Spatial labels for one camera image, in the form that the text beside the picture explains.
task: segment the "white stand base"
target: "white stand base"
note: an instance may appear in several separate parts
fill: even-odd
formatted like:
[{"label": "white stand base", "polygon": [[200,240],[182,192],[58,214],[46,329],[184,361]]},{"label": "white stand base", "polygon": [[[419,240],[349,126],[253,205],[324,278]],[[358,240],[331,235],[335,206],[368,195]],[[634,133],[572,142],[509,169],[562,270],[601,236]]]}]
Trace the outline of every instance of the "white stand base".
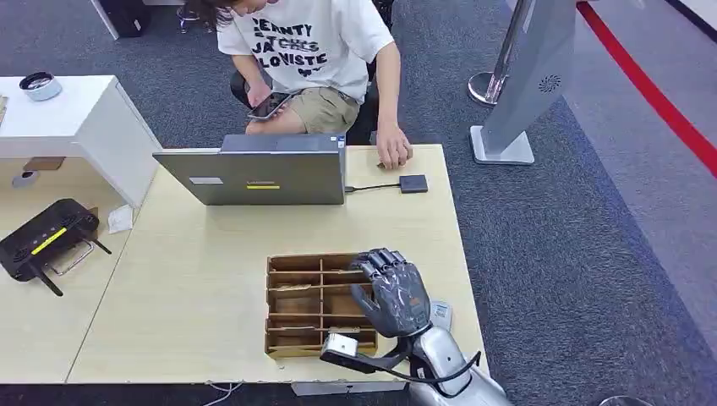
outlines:
[{"label": "white stand base", "polygon": [[471,127],[471,144],[473,145],[473,158],[477,163],[503,164],[503,165],[530,165],[535,162],[533,150],[528,142],[528,135],[523,131],[502,153],[486,155],[483,149],[483,136],[480,131],[482,125]]},{"label": "white stand base", "polygon": [[406,382],[294,382],[291,384],[296,396],[401,391],[405,386]]}]

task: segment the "robot finger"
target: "robot finger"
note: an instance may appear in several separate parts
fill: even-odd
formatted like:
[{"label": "robot finger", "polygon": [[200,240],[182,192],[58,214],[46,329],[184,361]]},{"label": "robot finger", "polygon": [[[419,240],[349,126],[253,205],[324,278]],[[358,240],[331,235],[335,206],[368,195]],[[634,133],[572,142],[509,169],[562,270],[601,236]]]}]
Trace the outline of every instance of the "robot finger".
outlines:
[{"label": "robot finger", "polygon": [[399,263],[405,264],[406,262],[408,262],[408,261],[406,261],[406,258],[404,258],[403,255],[401,255],[400,252],[392,251],[392,254]]},{"label": "robot finger", "polygon": [[370,280],[380,276],[380,272],[368,261],[359,262],[358,268],[361,269],[361,271],[364,272],[364,275]]},{"label": "robot finger", "polygon": [[386,266],[390,265],[389,262],[383,259],[379,250],[371,250],[366,256],[371,265],[380,272],[382,272]]},{"label": "robot finger", "polygon": [[385,248],[381,248],[379,250],[379,254],[381,255],[381,257],[384,260],[386,260],[391,265],[396,265],[399,262],[398,259],[396,258],[396,256],[394,256],[394,254],[392,254],[389,250],[387,250]]}]

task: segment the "laptop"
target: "laptop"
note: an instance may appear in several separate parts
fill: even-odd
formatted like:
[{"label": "laptop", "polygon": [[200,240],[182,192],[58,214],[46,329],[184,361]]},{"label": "laptop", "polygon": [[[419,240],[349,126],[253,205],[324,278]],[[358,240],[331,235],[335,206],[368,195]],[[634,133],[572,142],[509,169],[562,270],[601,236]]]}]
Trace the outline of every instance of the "laptop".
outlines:
[{"label": "laptop", "polygon": [[208,206],[342,205],[345,134],[230,134],[221,149],[152,154]]}]

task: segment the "man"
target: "man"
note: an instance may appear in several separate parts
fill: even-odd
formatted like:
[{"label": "man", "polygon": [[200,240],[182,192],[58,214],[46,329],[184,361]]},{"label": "man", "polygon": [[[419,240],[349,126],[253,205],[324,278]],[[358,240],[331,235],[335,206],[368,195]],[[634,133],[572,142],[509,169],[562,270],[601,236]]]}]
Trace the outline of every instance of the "man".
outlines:
[{"label": "man", "polygon": [[251,107],[272,91],[298,92],[269,121],[249,123],[247,134],[347,131],[364,102],[366,63],[375,59],[380,160],[393,169],[412,157],[397,120],[400,55],[371,0],[199,1],[217,22],[219,50],[249,87]]}]

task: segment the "wooden organizer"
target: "wooden organizer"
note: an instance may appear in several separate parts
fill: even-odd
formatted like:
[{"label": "wooden organizer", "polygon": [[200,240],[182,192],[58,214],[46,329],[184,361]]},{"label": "wooden organizer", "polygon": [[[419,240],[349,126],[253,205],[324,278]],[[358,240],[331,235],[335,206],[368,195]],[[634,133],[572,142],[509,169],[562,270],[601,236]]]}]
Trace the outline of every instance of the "wooden organizer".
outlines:
[{"label": "wooden organizer", "polygon": [[373,355],[376,330],[353,301],[350,286],[371,284],[362,271],[349,271],[356,254],[273,256],[266,267],[265,351],[272,358],[318,357],[330,332],[358,340]]}]

